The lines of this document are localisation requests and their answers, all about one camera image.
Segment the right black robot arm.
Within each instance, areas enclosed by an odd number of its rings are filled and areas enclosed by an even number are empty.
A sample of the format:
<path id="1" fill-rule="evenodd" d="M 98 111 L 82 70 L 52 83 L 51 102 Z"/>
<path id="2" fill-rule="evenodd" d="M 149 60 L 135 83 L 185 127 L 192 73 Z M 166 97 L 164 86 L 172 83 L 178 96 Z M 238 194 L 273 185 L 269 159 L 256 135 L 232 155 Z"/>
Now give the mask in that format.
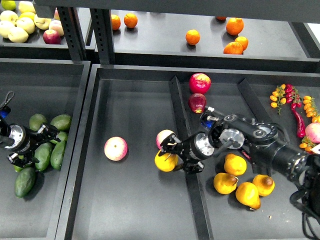
<path id="1" fill-rule="evenodd" d="M 203 171 L 204 160 L 216 158 L 227 149 L 238 150 L 254 173 L 270 175 L 275 171 L 296 186 L 289 201 L 302 212 L 304 235 L 318 240 L 309 219 L 320 220 L 320 156 L 291 145 L 286 130 L 276 123 L 258 122 L 237 114 L 223 115 L 210 106 L 205 107 L 200 120 L 206 131 L 185 140 L 170 134 L 160 144 L 157 156 L 176 155 L 182 162 L 174 171 L 196 174 Z"/>

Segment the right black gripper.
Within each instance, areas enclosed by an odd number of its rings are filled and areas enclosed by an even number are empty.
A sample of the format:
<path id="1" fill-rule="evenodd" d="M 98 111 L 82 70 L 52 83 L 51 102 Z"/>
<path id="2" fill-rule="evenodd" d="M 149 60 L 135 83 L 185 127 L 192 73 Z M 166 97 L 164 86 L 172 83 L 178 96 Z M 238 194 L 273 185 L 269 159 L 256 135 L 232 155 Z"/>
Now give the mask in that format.
<path id="1" fill-rule="evenodd" d="M 164 154 L 177 154 L 184 161 L 173 169 L 187 174 L 201 173 L 204 169 L 202 160 L 213 155 L 215 147 L 211 145 L 207 133 L 198 132 L 181 141 L 175 133 L 171 133 L 160 143 L 159 157 Z"/>

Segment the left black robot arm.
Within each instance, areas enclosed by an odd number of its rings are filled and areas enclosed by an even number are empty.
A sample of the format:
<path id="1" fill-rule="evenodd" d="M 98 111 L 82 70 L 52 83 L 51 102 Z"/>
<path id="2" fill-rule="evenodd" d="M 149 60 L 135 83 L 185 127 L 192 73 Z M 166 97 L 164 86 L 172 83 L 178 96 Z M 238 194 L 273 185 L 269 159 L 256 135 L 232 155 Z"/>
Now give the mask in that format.
<path id="1" fill-rule="evenodd" d="M 24 168 L 26 165 L 39 162 L 34 153 L 41 144 L 52 140 L 60 142 L 60 132 L 48 123 L 42 123 L 36 131 L 23 125 L 6 123 L 5 118 L 11 112 L 8 104 L 14 95 L 13 91 L 9 91 L 0 104 L 0 147 L 11 152 L 7 159 L 12 165 Z"/>

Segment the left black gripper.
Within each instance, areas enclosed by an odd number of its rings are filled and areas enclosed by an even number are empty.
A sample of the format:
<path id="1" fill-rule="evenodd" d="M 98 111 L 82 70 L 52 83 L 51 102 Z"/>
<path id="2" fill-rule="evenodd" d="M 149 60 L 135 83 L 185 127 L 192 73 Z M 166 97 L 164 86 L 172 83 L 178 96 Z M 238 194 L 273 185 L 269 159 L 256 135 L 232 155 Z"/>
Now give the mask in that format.
<path id="1" fill-rule="evenodd" d="M 40 125 L 37 131 L 17 124 L 9 125 L 7 137 L 12 139 L 13 143 L 7 143 L 4 148 L 14 153 L 7 156 L 8 161 L 20 168 L 39 163 L 31 151 L 36 149 L 37 144 L 50 141 L 59 143 L 61 141 L 58 137 L 59 133 L 60 131 L 55 126 L 45 122 Z"/>

